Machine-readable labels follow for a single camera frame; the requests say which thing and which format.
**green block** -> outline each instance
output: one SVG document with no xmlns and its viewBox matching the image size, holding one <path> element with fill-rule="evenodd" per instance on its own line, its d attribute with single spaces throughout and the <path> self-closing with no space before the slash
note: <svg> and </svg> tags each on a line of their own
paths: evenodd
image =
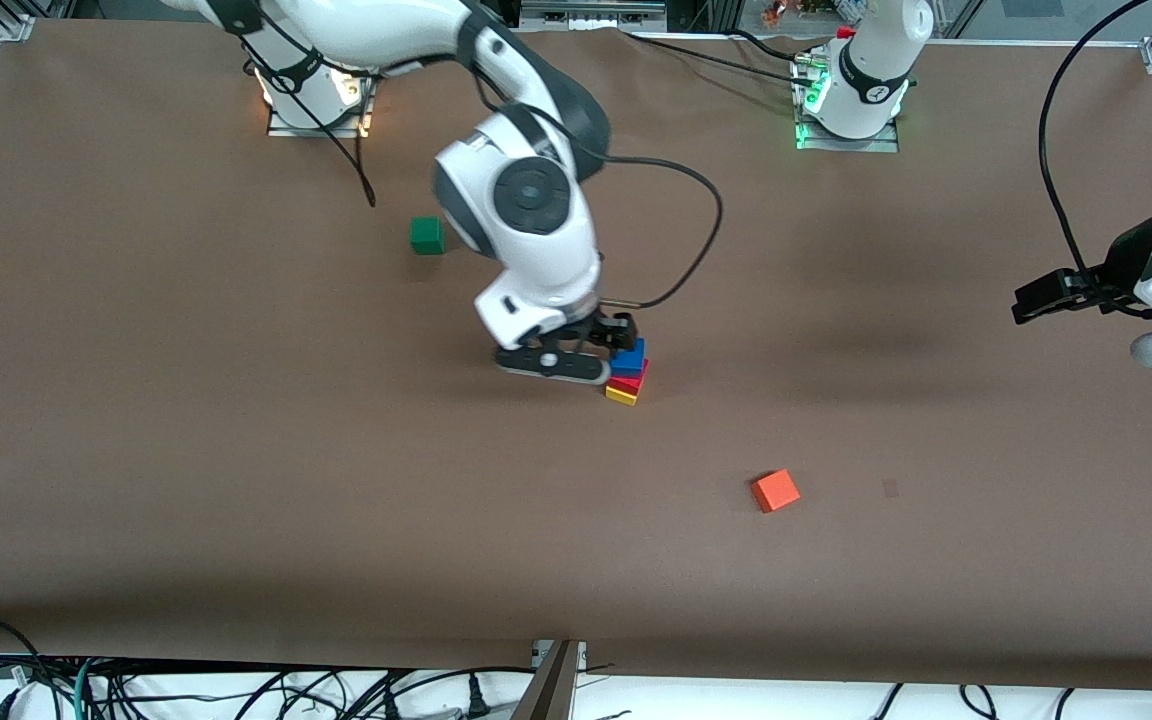
<svg viewBox="0 0 1152 720">
<path fill-rule="evenodd" d="M 447 243 L 444 242 L 444 223 L 431 215 L 412 218 L 411 241 L 412 250 L 417 255 L 447 252 Z"/>
</svg>

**table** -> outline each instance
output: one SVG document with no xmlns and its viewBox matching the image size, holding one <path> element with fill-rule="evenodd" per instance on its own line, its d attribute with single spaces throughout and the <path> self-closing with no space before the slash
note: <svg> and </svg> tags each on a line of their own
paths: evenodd
<svg viewBox="0 0 1152 720">
<path fill-rule="evenodd" d="M 407 249 L 484 118 L 460 68 L 381 88 L 372 210 L 328 142 L 262 136 L 214 28 L 1 50 L 0 616 L 68 655 L 460 666 L 571 635 L 622 673 L 1152 688 L 1147 327 L 1009 314 L 1068 264 L 1034 158 L 1064 50 L 929 46 L 901 151 L 858 156 L 794 150 L 775 81 L 526 41 L 613 151 L 727 200 L 639 316 L 634 409 L 497 372 L 498 266 Z M 1051 143 L 1089 256 L 1152 214 L 1135 50 L 1087 51 Z M 687 179 L 585 188 L 612 296 L 708 227 Z M 782 467 L 803 500 L 764 516 L 748 483 Z"/>
</svg>

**stacked blocks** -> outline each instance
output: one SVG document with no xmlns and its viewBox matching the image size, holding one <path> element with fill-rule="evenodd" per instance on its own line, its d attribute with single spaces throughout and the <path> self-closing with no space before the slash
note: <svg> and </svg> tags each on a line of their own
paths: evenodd
<svg viewBox="0 0 1152 720">
<path fill-rule="evenodd" d="M 622 350 L 612 356 L 612 378 L 602 394 L 626 406 L 635 406 L 643 392 L 643 381 L 649 373 L 646 341 L 639 338 L 634 343 L 634 350 Z"/>
<path fill-rule="evenodd" d="M 412 251 L 417 255 L 442 255 L 447 252 L 447 243 L 444 242 L 444 223 L 433 215 L 412 218 L 411 228 Z"/>
</svg>

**red block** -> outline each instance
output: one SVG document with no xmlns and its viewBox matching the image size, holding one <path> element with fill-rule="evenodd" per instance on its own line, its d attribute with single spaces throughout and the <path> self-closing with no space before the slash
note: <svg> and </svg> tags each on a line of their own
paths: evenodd
<svg viewBox="0 0 1152 720">
<path fill-rule="evenodd" d="M 780 510 L 781 507 L 786 507 L 802 497 L 799 495 L 799 488 L 794 484 L 794 478 L 790 477 L 790 471 L 785 469 L 776 470 L 765 478 L 755 480 L 755 485 L 751 488 L 755 492 L 755 500 L 758 501 L 758 506 L 763 511 Z"/>
<path fill-rule="evenodd" d="M 652 364 L 652 361 L 644 359 L 643 372 L 636 376 L 612 376 L 612 379 L 607 381 L 607 387 L 630 393 L 630 395 L 639 395 L 639 392 L 643 391 L 643 381 L 649 377 L 650 364 Z"/>
</svg>

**wooden block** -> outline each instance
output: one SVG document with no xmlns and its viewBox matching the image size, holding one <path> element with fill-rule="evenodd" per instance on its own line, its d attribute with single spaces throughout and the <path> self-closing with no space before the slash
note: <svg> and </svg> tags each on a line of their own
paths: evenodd
<svg viewBox="0 0 1152 720">
<path fill-rule="evenodd" d="M 612 374 L 617 377 L 634 377 L 643 373 L 643 365 L 649 358 L 649 342 L 645 338 L 637 338 L 634 342 L 634 350 L 622 350 L 612 356 Z"/>
<path fill-rule="evenodd" d="M 790 477 L 790 471 L 785 469 L 776 470 L 765 478 L 755 480 L 752 490 L 755 492 L 755 500 L 758 501 L 758 506 L 763 511 L 780 510 L 781 507 L 786 507 L 801 497 L 799 488 L 795 486 L 794 478 Z"/>
<path fill-rule="evenodd" d="M 639 401 L 639 396 L 634 395 L 634 393 L 621 392 L 614 387 L 602 388 L 602 394 L 607 397 L 612 397 L 614 401 L 623 402 L 623 404 L 629 407 L 637 404 L 637 401 Z"/>
<path fill-rule="evenodd" d="M 447 243 L 444 242 L 444 223 L 438 218 L 425 215 L 412 218 L 411 223 L 412 251 L 417 255 L 442 255 L 447 252 Z"/>
<path fill-rule="evenodd" d="M 643 372 L 636 376 L 617 377 L 612 376 L 612 379 L 607 381 L 607 387 L 616 388 L 621 392 L 630 393 L 630 395 L 639 395 L 643 392 L 644 378 L 649 377 L 649 365 L 652 364 L 650 361 L 643 361 Z"/>
</svg>

